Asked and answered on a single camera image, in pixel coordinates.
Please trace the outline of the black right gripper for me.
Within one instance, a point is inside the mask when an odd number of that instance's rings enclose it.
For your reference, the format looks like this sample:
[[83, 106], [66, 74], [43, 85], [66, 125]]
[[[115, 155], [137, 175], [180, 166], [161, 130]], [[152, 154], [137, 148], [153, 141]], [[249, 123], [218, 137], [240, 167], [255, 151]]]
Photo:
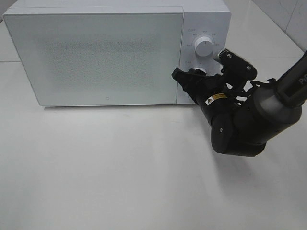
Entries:
[[245, 85], [233, 87], [220, 74], [208, 76], [206, 73], [193, 68], [190, 68], [188, 72], [175, 68], [171, 76], [184, 92], [189, 93], [189, 96], [197, 105], [199, 105], [197, 97], [211, 96], [216, 93], [225, 93], [235, 98], [238, 96], [247, 97], [247, 93], [243, 89]]

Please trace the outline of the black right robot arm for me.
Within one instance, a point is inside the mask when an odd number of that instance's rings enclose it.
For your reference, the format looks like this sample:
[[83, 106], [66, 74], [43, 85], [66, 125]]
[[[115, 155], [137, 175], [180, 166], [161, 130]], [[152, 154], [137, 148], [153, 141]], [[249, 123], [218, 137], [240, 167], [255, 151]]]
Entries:
[[222, 65], [220, 74], [190, 69], [172, 76], [201, 108], [216, 152], [254, 157], [300, 119], [307, 99], [307, 57], [267, 82], [257, 81], [254, 66], [227, 49], [216, 60]]

